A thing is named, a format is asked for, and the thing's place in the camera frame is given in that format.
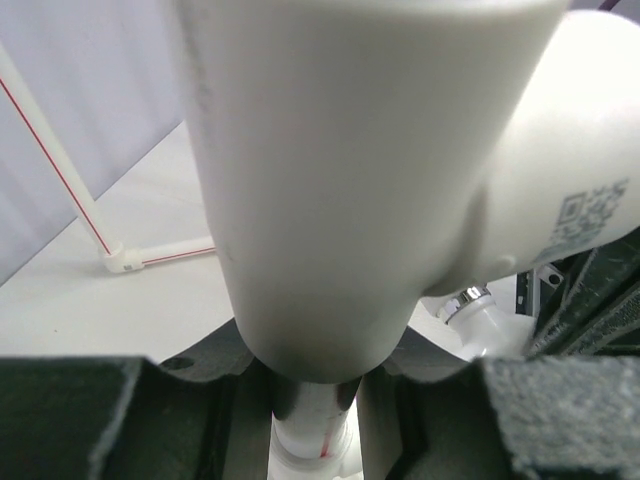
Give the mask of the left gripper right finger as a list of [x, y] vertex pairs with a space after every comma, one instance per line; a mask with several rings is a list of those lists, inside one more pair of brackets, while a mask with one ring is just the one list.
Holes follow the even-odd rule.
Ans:
[[368, 479], [635, 479], [635, 357], [464, 362], [406, 330], [357, 395]]

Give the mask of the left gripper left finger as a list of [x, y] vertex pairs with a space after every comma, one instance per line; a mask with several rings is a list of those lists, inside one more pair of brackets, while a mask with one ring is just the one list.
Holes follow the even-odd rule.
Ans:
[[178, 355], [5, 358], [5, 479], [263, 479], [263, 365], [234, 321]]

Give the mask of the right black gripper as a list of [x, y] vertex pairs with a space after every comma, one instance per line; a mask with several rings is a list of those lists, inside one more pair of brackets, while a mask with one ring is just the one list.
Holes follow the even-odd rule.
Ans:
[[639, 231], [575, 255], [525, 355], [639, 355]]

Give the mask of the white PVC pipe frame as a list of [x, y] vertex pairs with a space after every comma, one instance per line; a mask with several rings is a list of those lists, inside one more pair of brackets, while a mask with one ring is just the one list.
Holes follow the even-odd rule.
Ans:
[[423, 297], [639, 231], [639, 26], [563, 1], [170, 1], [267, 475], [361, 468]]

